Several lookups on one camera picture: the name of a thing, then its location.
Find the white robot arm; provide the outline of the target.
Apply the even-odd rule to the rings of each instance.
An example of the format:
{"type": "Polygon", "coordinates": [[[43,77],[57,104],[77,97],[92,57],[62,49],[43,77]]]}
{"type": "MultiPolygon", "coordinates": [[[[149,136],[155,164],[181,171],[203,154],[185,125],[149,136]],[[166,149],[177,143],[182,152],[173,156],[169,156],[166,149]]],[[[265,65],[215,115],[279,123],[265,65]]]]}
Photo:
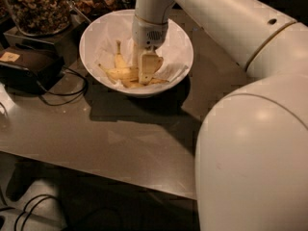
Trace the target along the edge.
{"type": "Polygon", "coordinates": [[[202,231],[308,231],[307,27],[258,0],[137,0],[133,38],[161,46],[172,4],[236,67],[195,149],[202,231]]]}

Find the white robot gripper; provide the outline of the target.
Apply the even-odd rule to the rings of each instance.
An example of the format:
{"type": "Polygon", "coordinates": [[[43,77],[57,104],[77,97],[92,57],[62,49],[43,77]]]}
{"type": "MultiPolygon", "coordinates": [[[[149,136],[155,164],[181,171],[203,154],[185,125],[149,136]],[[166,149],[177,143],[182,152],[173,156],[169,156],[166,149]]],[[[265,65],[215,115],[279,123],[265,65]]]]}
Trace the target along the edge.
{"type": "Polygon", "coordinates": [[[153,75],[159,70],[164,62],[164,58],[157,55],[153,49],[143,50],[154,46],[159,48],[165,42],[168,23],[155,24],[133,17],[132,39],[133,53],[132,65],[139,67],[139,82],[147,85],[153,75]]]}

